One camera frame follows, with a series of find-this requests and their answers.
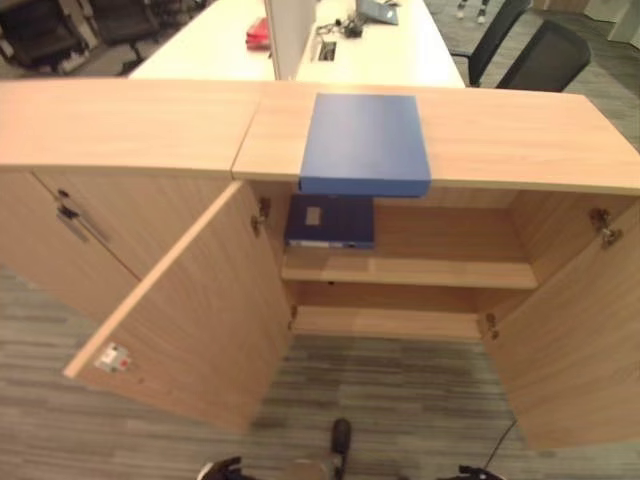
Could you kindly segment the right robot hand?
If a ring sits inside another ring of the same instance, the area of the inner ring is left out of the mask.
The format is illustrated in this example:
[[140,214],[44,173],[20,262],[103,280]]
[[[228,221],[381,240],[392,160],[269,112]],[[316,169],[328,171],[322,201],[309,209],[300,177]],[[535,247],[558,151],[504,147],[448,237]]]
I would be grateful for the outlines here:
[[462,480],[501,480],[500,476],[485,468],[469,465],[458,466],[457,478]]

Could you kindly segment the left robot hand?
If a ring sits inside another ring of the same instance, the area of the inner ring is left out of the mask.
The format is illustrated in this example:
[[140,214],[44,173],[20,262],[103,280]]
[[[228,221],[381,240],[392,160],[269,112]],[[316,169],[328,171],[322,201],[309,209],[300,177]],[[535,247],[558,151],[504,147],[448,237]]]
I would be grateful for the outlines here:
[[197,480],[237,480],[243,479],[241,468],[242,459],[239,456],[230,457],[216,462],[206,463],[199,471]]

